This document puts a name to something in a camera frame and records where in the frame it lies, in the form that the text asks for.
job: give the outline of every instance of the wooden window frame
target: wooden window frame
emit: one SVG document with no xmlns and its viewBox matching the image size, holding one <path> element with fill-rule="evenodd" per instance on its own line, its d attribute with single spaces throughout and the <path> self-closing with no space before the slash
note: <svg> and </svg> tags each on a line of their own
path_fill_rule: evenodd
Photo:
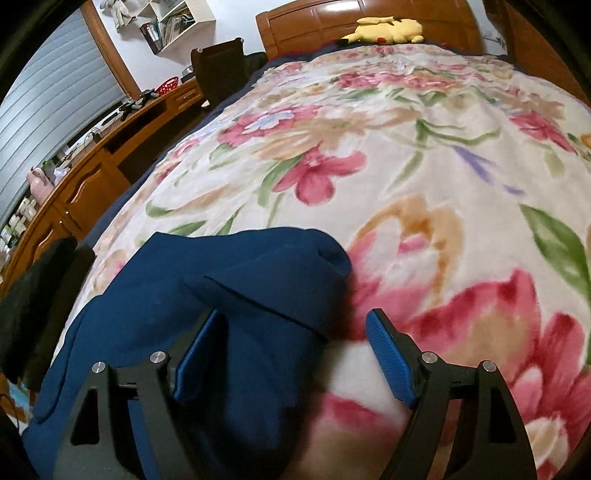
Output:
<svg viewBox="0 0 591 480">
<path fill-rule="evenodd" d="M 119 52 L 115 48 L 115 44 L 107 33 L 92 0 L 87 0 L 80 7 L 80 11 L 82 12 L 82 17 L 90 30 L 92 38 L 95 40 L 96 46 L 99 47 L 101 55 L 111 69 L 111 72 L 121 86 L 121 89 L 131 98 L 137 100 L 141 94 L 138 84 L 135 82 L 127 65 L 125 65 L 121 55 L 119 55 Z"/>
</svg>

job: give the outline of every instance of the blue cloth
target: blue cloth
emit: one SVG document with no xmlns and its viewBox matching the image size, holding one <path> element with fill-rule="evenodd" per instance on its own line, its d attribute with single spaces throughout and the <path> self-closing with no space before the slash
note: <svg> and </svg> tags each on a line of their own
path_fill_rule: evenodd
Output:
<svg viewBox="0 0 591 480">
<path fill-rule="evenodd" d="M 155 233 L 79 313 L 43 381 L 23 435 L 41 479 L 52 478 L 90 367 L 97 361 L 124 367 L 166 351 L 207 307 L 224 318 L 222 341 L 201 354 L 208 365 L 199 380 L 191 365 L 178 374 L 179 420 L 211 478 L 277 478 L 293 454 L 305 392 L 350 269 L 345 251 L 318 230 Z M 157 479 L 141 413 L 131 410 L 142 467 Z"/>
</svg>

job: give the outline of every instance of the white wall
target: white wall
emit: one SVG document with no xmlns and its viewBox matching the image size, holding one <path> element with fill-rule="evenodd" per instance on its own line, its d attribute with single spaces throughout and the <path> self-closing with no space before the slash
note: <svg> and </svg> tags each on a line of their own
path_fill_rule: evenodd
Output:
<svg viewBox="0 0 591 480">
<path fill-rule="evenodd" d="M 134 14 L 145 5 L 146 1 L 127 0 L 126 4 Z M 482 0 L 467 1 L 472 7 L 481 33 L 485 36 L 496 37 L 498 33 L 486 17 Z M 93 0 L 109 36 L 113 39 L 121 58 L 141 90 L 156 88 L 170 77 L 180 76 L 183 69 L 190 65 L 190 54 L 194 48 L 207 47 L 242 37 L 245 40 L 245 53 L 263 50 L 255 17 L 260 12 L 276 8 L 287 2 L 288 0 L 207 0 L 216 22 L 194 28 L 187 32 L 182 40 L 159 55 L 154 55 L 139 30 L 139 26 L 149 19 L 138 18 L 135 23 L 123 27 L 117 32 L 110 14 L 99 9 L 100 0 Z M 489 53 L 503 53 L 500 46 L 494 42 L 485 40 L 485 47 Z"/>
</svg>

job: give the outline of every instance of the chair back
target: chair back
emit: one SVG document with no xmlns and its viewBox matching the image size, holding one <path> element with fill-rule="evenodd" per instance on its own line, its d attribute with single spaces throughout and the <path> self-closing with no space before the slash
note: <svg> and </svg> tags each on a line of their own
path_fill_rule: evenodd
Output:
<svg viewBox="0 0 591 480">
<path fill-rule="evenodd" d="M 236 38 L 191 52 L 195 78 L 212 107 L 239 92 L 248 82 L 243 42 Z"/>
</svg>

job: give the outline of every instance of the window blind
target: window blind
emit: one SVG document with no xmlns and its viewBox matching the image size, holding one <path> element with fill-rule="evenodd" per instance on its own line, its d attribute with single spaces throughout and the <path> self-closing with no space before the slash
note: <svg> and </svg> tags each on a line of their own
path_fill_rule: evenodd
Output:
<svg viewBox="0 0 591 480">
<path fill-rule="evenodd" d="M 0 213 L 39 166 L 125 95 L 77 10 L 37 50 L 0 105 Z"/>
</svg>

